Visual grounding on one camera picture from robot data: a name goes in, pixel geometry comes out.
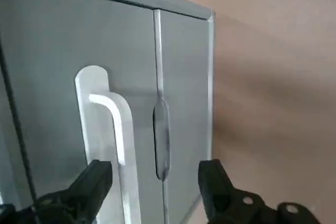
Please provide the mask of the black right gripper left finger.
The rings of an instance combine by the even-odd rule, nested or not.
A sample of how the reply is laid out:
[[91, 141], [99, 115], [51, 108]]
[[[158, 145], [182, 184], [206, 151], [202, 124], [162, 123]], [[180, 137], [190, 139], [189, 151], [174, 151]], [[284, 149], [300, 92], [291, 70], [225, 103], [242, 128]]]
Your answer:
[[93, 160], [65, 190], [45, 194], [22, 210], [2, 204], [1, 223], [93, 223], [112, 182], [111, 162]]

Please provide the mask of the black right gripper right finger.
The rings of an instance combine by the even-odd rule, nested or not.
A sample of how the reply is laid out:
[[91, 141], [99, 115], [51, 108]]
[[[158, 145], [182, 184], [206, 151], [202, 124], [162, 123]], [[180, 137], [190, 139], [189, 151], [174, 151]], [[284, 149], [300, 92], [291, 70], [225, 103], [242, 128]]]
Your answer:
[[301, 204], [282, 202], [273, 209], [258, 194], [234, 187], [218, 159], [199, 163], [198, 185], [208, 223], [320, 222]]

